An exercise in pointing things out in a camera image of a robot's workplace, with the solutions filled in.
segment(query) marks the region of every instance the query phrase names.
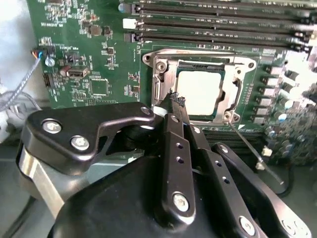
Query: integrated circuit chip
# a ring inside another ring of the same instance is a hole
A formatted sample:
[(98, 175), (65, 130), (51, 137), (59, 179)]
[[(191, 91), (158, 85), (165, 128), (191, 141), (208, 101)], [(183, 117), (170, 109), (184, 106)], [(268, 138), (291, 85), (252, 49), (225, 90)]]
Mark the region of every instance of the integrated circuit chip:
[(108, 95), (108, 80), (107, 79), (92, 79), (91, 91), (94, 95)]
[(90, 34), (93, 36), (100, 36), (101, 35), (101, 27), (99, 25), (92, 25), (89, 28)]
[(204, 71), (182, 71), (178, 75), (177, 92), (186, 98), (188, 115), (213, 114), (219, 97), (221, 75)]

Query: motherboard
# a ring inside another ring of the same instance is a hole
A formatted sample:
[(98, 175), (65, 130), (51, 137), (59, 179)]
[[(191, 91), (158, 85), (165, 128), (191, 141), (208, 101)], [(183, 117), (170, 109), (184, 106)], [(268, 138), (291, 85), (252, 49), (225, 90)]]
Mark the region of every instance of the motherboard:
[(27, 0), (53, 108), (185, 97), (212, 144), (317, 159), (317, 3)]

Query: black plastic bracket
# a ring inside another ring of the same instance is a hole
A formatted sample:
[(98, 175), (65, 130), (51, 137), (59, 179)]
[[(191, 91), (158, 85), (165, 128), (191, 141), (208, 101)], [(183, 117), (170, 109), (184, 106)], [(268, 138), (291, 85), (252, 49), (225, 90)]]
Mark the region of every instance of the black plastic bracket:
[(197, 160), (195, 165), (208, 178), (210, 191), (216, 196), (214, 202), (222, 214), (221, 223), (227, 227), (226, 237), (267, 237), (253, 220), (224, 160), (211, 151), (203, 132), (193, 125), (187, 126), (186, 131), (193, 156)]
[(306, 224), (228, 146), (216, 143), (212, 150), (242, 178), (238, 188), (256, 204), (261, 228), (269, 237), (312, 237)]
[(169, 228), (179, 230), (192, 224), (196, 216), (195, 192), (188, 140), (183, 122), (166, 114), (163, 129), (163, 172), (157, 217)]
[[(154, 113), (138, 102), (44, 110), (27, 118), (21, 140), (32, 156), (62, 173), (79, 175), (95, 162), (103, 146), (110, 147), (119, 130), (151, 124), (154, 118)], [(44, 130), (43, 125), (48, 121), (57, 122), (61, 130), (57, 133)], [(71, 139), (76, 136), (88, 141), (87, 149), (78, 150), (71, 145)], [(105, 144), (99, 144), (101, 137), (106, 138)]]

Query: black connector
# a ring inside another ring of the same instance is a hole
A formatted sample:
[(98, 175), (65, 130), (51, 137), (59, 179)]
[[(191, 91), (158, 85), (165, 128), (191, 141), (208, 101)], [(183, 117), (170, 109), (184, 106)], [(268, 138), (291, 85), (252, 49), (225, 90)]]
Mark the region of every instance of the black connector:
[(37, 56), (42, 52), (43, 57), (47, 57), (55, 53), (55, 46), (37, 46), (31, 52), (34, 52)]

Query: wire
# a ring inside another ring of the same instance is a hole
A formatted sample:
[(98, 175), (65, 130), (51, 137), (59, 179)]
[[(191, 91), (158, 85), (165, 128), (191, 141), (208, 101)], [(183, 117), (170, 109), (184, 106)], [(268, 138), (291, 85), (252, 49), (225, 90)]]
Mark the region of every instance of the wire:
[(234, 125), (232, 123), (229, 122), (229, 125), (231, 126), (231, 128), (238, 134), (238, 136), (243, 140), (243, 142), (249, 147), (249, 149), (252, 151), (252, 153), (256, 156), (256, 158), (258, 159), (258, 161), (263, 165), (263, 167), (265, 168), (265, 170), (272, 175), (280, 185), (282, 185), (284, 183), (284, 181), (276, 174), (273, 172), (273, 170), (271, 170), (266, 163), (263, 161), (261, 155), (257, 152), (257, 150), (247, 141), (247, 139), (234, 127)]
[[(31, 69), (27, 72), (27, 74), (23, 77), (23, 79), (21, 80), (21, 82), (19, 83), (18, 87), (14, 90), (14, 92), (12, 93), (11, 97), (3, 104), (0, 105), (0, 112), (8, 109), (12, 103), (14, 102), (14, 100), (19, 96), (19, 94), (22, 92), (22, 90), (24, 89), (26, 83), (29, 81), (31, 75), (33, 74), (34, 70), (36, 69), (36, 67), (39, 65), (41, 61), (41, 58), (37, 58), (35, 63), (33, 64), (33, 66), (31, 67)], [(3, 100), (3, 96), (0, 95), (0, 101), (4, 101)]]
[(292, 163), (290, 163), (287, 165), (287, 167), (288, 167), (288, 185), (283, 192), (276, 193), (276, 195), (279, 196), (280, 198), (283, 198), (283, 197), (286, 197), (287, 195), (289, 195), (294, 188), (295, 166)]
[[(9, 94), (12, 94), (14, 93), (14, 91), (6, 91), (4, 93), (2, 93), (0, 96), (1, 97), (4, 97), (6, 95), (9, 95)], [(27, 99), (29, 99), (31, 101), (31, 103), (34, 105), (34, 107), (38, 110), (38, 111), (41, 111), (42, 108), (37, 104), (37, 102), (34, 100), (34, 98), (28, 94), (28, 93), (25, 93), (25, 92), (21, 92), (21, 95), (26, 97)]]
[(9, 229), (4, 233), (2, 238), (11, 238), (16, 232), (21, 228), (21, 226), (25, 223), (26, 219), (31, 215), (31, 210), (34, 207), (36, 199), (32, 196), (29, 197), (28, 202), (23, 208), (20, 215), (15, 219)]

